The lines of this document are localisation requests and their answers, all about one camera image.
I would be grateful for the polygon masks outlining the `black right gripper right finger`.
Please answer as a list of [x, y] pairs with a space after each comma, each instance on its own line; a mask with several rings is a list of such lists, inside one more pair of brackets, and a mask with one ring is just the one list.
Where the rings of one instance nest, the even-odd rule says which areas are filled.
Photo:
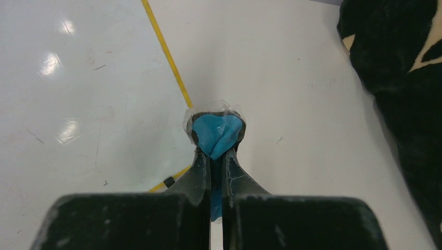
[[223, 229], [228, 249], [387, 249], [370, 207], [354, 197], [273, 195], [223, 159]]

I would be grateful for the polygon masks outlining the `blue eraser cloth pad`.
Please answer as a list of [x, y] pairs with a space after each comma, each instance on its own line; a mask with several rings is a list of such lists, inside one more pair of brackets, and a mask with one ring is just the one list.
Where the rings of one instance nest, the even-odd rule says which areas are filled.
[[192, 125], [198, 146], [214, 162], [211, 167], [211, 221], [222, 217], [222, 156], [241, 141], [246, 128], [244, 121], [236, 115], [218, 116], [205, 114]]

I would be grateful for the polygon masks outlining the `yellow framed whiteboard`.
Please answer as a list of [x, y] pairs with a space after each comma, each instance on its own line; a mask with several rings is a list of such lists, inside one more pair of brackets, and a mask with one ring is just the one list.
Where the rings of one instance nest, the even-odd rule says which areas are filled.
[[148, 191], [193, 159], [141, 1], [1, 1], [1, 249], [71, 193]]

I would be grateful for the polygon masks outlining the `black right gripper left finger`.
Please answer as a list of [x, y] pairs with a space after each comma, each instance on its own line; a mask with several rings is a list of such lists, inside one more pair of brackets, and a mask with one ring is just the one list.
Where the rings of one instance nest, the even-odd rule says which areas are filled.
[[200, 148], [189, 170], [160, 193], [60, 197], [32, 249], [209, 249], [211, 168]]

